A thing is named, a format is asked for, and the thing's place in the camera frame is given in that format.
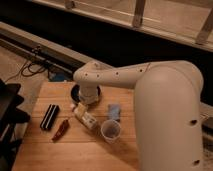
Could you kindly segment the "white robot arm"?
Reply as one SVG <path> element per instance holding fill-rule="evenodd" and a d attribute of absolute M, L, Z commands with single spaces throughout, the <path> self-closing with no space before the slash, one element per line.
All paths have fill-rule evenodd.
<path fill-rule="evenodd" d="M 99 85 L 134 91 L 139 171 L 203 171 L 203 76 L 194 64 L 178 60 L 105 69 L 91 61 L 75 71 L 74 80 L 86 104 L 97 99 Z"/>

